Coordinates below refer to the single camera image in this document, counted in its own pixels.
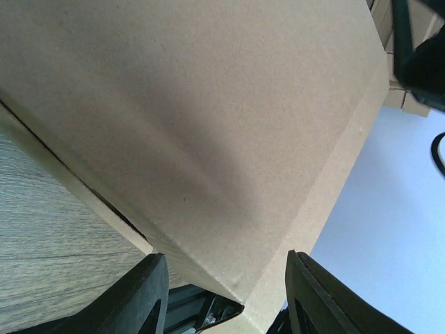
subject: cardboard surface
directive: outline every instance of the cardboard surface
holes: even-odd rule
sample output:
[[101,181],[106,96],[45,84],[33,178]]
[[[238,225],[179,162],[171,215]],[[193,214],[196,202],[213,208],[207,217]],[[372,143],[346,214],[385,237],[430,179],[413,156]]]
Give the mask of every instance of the cardboard surface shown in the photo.
[[209,332],[265,333],[388,91],[366,2],[3,8],[0,97],[182,277],[245,304]]

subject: wooden floor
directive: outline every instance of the wooden floor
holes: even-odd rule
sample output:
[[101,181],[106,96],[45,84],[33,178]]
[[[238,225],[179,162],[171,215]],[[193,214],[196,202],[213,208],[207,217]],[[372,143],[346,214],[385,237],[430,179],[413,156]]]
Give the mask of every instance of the wooden floor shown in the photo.
[[0,134],[0,333],[75,313],[143,257]]

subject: black cable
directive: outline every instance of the black cable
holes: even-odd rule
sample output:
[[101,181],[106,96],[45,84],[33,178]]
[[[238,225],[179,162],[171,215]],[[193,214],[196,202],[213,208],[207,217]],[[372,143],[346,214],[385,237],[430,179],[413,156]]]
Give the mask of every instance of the black cable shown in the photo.
[[434,138],[434,140],[432,141],[431,157],[439,172],[442,174],[442,176],[445,177],[445,165],[442,159],[440,158],[440,153],[439,153],[439,144],[444,137],[445,137],[445,132],[442,132],[441,134],[438,134],[436,138]]

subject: cardboard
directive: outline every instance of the cardboard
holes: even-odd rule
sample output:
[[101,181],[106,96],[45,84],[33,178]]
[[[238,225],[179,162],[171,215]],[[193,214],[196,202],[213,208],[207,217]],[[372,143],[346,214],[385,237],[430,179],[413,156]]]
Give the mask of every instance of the cardboard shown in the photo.
[[265,333],[388,91],[365,1],[8,1],[0,97],[191,283]]

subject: white wall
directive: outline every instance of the white wall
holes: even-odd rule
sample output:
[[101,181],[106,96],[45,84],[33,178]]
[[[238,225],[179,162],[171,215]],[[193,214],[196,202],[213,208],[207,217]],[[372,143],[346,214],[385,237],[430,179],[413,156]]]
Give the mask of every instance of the white wall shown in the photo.
[[444,131],[439,112],[383,108],[311,254],[415,333],[445,333],[445,179],[430,158]]

